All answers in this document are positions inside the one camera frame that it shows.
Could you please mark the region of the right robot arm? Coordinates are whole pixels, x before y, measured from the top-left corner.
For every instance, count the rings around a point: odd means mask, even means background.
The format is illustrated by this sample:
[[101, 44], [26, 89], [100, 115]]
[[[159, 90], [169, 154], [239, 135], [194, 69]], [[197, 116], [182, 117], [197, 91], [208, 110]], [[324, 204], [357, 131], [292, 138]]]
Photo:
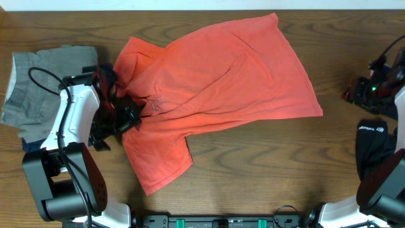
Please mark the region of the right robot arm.
[[342, 98], [397, 127], [389, 134], [384, 121], [358, 124], [356, 195], [312, 210], [305, 227], [404, 227], [404, 49], [391, 66], [386, 61], [381, 54], [370, 62], [370, 76], [354, 80]]

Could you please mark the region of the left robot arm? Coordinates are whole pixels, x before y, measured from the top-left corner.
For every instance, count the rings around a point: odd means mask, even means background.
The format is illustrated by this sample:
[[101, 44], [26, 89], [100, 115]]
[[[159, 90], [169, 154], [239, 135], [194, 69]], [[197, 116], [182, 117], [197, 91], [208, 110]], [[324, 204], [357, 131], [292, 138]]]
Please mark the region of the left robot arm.
[[108, 151], [105, 140], [140, 124], [131, 106], [114, 107], [118, 75], [111, 64], [86, 66], [81, 74], [60, 78], [60, 98], [52, 129], [22, 165], [40, 217], [62, 227], [135, 227], [128, 204], [109, 197], [90, 147]]

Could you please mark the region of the red orange t-shirt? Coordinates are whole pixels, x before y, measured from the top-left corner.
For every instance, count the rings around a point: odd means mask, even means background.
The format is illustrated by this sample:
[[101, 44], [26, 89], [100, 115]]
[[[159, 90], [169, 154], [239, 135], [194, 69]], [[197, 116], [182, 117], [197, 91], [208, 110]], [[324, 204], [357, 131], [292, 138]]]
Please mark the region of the red orange t-shirt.
[[132, 37], [114, 71], [118, 95], [142, 107], [123, 146], [146, 194], [192, 165], [190, 135], [323, 114], [274, 13], [210, 25], [167, 47]]

